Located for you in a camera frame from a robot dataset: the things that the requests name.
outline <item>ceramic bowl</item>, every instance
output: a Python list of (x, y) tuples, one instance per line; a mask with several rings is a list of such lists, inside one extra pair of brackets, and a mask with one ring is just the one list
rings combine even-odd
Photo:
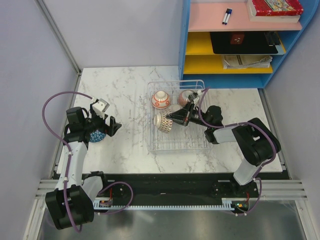
[(170, 133), (173, 121), (171, 119), (166, 118), (166, 116), (171, 113), (172, 112), (170, 110), (163, 110), (154, 115), (153, 124), (159, 131), (164, 132), (166, 134)]
[(172, 113), (174, 113), (174, 112), (182, 109), (182, 106), (179, 104), (172, 104), (172, 105), (168, 106), (167, 109), (170, 110)]
[(171, 99), (165, 91), (157, 91), (152, 96), (151, 103), (156, 109), (165, 109), (170, 105)]
[(189, 95), (192, 94), (193, 91), (191, 90), (184, 90), (179, 94), (178, 97), (178, 104), (180, 104), (182, 107), (184, 107), (189, 102)]

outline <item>book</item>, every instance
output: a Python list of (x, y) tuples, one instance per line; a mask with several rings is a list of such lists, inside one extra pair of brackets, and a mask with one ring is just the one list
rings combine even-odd
[(265, 23), (292, 23), (296, 24), (300, 15), (296, 16), (256, 16), (257, 12), (252, 1), (248, 0), (247, 4), (248, 16), (251, 22), (265, 22)]
[(253, 16), (297, 16), (304, 12), (298, 0), (248, 0)]
[(265, 55), (222, 55), (223, 69), (268, 69), (272, 56)]

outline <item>white marble tabletop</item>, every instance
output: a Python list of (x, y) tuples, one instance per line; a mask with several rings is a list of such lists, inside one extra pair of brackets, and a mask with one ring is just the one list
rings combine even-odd
[[(147, 84), (177, 80), (177, 66), (85, 68), (78, 91), (109, 102), (107, 114), (114, 116), (122, 128), (113, 137), (106, 136), (101, 142), (89, 144), (83, 173), (227, 173), (237, 170), (243, 156), (236, 143), (213, 145), (210, 150), (196, 153), (148, 152)], [(221, 107), (225, 125), (258, 117), (269, 126), (257, 89), (210, 89), (206, 98), (210, 105)], [(89, 109), (90, 103), (86, 97), (77, 96), (74, 106)], [(63, 161), (61, 156), (58, 174)], [(279, 158), (262, 171), (281, 172)]]

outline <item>blue patterned ball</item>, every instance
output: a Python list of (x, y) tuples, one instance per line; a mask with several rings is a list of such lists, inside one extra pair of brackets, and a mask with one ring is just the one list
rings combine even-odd
[(100, 132), (99, 130), (90, 134), (90, 143), (100, 142), (106, 137), (107, 134)]

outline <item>gray wall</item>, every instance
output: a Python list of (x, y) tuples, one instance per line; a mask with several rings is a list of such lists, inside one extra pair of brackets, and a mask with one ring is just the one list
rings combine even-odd
[(178, 65), (182, 0), (45, 0), (81, 68)]
[(266, 88), (288, 169), (320, 227), (320, 9)]
[[(73, 89), (76, 73), (34, 0), (1, 1), (0, 34), (0, 239), (19, 240), (57, 144), (42, 123), (42, 105)], [(48, 106), (55, 131), (69, 101), (60, 97)]]

